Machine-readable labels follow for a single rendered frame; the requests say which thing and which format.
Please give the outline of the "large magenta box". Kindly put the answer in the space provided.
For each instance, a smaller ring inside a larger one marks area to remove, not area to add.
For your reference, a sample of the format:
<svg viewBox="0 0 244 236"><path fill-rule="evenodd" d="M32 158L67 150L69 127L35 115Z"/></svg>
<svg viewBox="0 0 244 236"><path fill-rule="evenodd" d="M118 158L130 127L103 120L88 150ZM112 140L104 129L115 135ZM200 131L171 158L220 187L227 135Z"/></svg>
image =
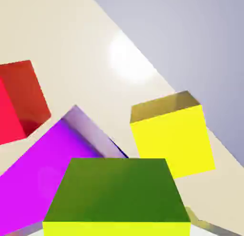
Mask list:
<svg viewBox="0 0 244 236"><path fill-rule="evenodd" d="M42 222L72 158L126 154L77 105L0 176L0 236Z"/></svg>

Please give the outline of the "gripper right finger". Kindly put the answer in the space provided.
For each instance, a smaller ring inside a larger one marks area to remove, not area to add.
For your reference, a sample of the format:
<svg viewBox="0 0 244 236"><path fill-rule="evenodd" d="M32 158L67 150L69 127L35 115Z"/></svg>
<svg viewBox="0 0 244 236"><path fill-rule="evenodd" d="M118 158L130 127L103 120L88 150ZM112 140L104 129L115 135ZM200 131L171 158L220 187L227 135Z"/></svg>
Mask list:
<svg viewBox="0 0 244 236"><path fill-rule="evenodd" d="M185 207L186 212L190 218L191 224L196 228L208 232L208 236L243 236L225 228L211 224L210 222L200 220L190 207Z"/></svg>

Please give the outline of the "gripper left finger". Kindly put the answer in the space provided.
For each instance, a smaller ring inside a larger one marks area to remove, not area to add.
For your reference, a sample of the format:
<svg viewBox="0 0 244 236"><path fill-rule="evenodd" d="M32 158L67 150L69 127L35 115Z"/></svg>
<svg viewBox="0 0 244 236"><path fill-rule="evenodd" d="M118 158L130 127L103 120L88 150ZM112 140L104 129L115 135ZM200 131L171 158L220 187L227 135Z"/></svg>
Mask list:
<svg viewBox="0 0 244 236"><path fill-rule="evenodd" d="M42 230L42 228L42 222L37 222L35 224L23 227L4 236L29 236L32 233Z"/></svg>

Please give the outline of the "small lime green cube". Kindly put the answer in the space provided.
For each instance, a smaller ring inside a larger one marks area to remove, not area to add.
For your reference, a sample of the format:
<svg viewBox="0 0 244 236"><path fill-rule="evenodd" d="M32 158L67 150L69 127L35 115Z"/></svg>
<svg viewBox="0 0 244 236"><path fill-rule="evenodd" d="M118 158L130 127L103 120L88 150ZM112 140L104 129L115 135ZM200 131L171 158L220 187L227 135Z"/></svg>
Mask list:
<svg viewBox="0 0 244 236"><path fill-rule="evenodd" d="M73 158L43 220L44 236L190 236L164 159Z"/></svg>

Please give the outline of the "small red cube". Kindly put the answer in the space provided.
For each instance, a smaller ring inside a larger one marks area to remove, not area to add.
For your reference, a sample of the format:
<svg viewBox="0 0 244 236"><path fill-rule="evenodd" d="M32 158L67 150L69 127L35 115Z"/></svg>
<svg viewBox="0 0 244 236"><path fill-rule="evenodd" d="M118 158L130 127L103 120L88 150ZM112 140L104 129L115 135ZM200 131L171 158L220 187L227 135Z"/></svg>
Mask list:
<svg viewBox="0 0 244 236"><path fill-rule="evenodd" d="M27 138L50 117L31 61L0 64L0 145Z"/></svg>

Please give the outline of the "small yellow cube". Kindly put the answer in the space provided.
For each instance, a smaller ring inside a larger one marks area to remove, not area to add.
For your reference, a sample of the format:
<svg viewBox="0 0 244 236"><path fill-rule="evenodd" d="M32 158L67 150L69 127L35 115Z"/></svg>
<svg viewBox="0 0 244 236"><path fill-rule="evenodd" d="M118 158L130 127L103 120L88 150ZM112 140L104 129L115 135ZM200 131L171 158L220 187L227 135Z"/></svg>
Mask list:
<svg viewBox="0 0 244 236"><path fill-rule="evenodd" d="M164 158L173 178L215 169L202 105L188 92L135 104L130 127L141 158Z"/></svg>

